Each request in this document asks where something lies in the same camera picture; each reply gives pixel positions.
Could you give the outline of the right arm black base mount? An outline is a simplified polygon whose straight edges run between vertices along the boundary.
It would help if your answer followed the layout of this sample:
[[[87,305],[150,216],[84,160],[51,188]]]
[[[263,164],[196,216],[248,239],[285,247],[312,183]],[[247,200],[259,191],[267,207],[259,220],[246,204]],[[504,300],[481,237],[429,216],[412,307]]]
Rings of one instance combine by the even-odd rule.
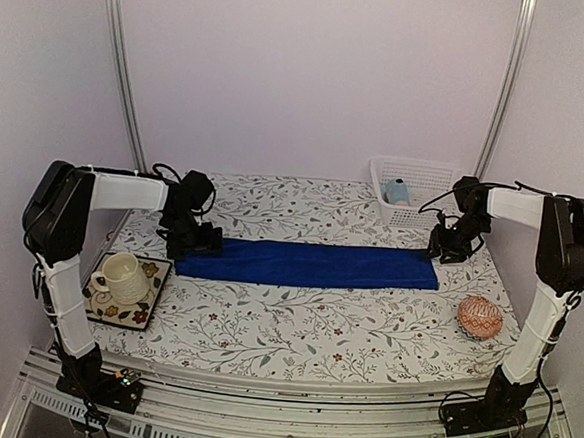
[[[449,437],[518,428],[528,420],[525,406],[537,382],[511,384],[493,376],[482,399],[442,403],[438,414]]]

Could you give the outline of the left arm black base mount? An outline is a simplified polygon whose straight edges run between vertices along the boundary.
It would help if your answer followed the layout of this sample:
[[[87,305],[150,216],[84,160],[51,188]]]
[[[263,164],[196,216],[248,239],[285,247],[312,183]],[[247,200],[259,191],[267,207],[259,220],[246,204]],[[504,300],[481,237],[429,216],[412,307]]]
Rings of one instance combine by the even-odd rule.
[[[106,406],[122,413],[135,414],[141,402],[144,385],[132,380],[128,373],[110,374],[101,369],[103,363],[98,348],[83,357],[62,354],[57,390],[87,400],[95,406]]]

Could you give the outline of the dark blue towel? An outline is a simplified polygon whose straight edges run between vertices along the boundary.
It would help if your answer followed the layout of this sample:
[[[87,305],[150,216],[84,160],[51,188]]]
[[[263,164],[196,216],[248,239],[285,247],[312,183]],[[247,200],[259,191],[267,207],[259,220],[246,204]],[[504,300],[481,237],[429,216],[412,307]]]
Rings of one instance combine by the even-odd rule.
[[[437,290],[436,271],[420,250],[225,239],[218,255],[190,254],[177,274],[213,281],[321,289]]]

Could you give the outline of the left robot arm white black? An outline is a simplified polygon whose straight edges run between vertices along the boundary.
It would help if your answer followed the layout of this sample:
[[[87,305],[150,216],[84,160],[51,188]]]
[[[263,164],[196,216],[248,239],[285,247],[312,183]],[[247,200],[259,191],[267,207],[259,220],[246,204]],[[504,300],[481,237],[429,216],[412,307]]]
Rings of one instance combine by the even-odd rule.
[[[158,233],[166,242],[166,255],[181,261],[190,255],[222,253],[221,228],[201,219],[215,195],[213,183],[196,171],[172,181],[158,173],[51,163],[23,213],[23,239],[35,257],[34,290],[42,296],[57,341],[68,356],[84,358],[97,346],[84,310],[80,277],[80,253],[91,212],[160,213]]]

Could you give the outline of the light blue orange dotted towel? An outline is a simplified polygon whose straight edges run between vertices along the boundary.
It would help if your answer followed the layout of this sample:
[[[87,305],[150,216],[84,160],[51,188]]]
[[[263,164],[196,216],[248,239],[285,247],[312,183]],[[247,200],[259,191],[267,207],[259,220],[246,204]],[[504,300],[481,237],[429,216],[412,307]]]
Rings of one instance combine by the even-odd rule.
[[[408,206],[410,196],[406,183],[401,178],[387,182],[383,188],[383,199],[389,205]]]

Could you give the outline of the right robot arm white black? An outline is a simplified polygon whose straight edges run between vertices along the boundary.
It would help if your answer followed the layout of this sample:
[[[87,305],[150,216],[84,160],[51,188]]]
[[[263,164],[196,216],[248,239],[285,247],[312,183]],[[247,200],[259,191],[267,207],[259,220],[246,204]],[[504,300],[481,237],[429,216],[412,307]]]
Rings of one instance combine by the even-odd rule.
[[[542,364],[554,350],[567,315],[584,291],[584,199],[547,193],[518,183],[512,187],[464,176],[454,184],[460,216],[448,224],[440,215],[430,233],[427,255],[442,264],[461,263],[475,253],[474,243],[491,231],[495,219],[538,230],[537,287],[521,334],[496,368],[486,400],[476,408],[485,429],[512,418],[538,384]]]

